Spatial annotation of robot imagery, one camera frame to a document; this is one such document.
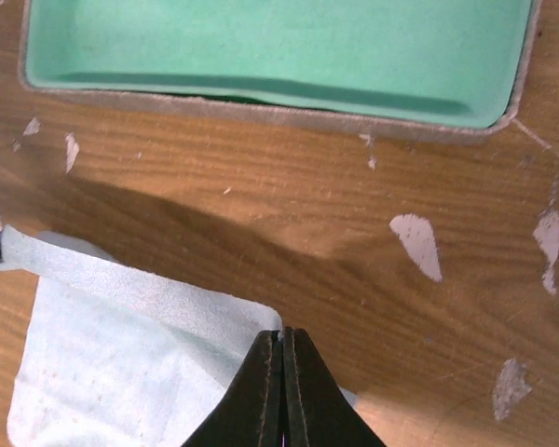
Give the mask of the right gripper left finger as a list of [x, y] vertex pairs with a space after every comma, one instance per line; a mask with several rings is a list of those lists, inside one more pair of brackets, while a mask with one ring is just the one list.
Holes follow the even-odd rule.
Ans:
[[186, 446], [283, 444], [283, 344], [278, 331], [259, 332], [219, 404]]

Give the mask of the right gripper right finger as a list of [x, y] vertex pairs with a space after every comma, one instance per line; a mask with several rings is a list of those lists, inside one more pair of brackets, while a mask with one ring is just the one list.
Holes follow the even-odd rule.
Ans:
[[383, 446], [348, 403], [319, 350], [303, 329], [283, 337], [287, 446]]

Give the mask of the blue cleaning cloth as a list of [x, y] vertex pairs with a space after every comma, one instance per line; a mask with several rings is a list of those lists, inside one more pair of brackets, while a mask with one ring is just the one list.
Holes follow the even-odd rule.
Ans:
[[6, 226], [0, 269], [38, 278], [7, 417], [14, 446], [179, 446], [214, 410], [266, 305], [126, 266], [74, 237]]

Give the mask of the grey glasses case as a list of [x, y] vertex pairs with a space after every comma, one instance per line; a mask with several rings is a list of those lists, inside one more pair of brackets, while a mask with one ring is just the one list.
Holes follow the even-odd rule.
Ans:
[[443, 143], [516, 117], [538, 1], [28, 1], [22, 84], [70, 101]]

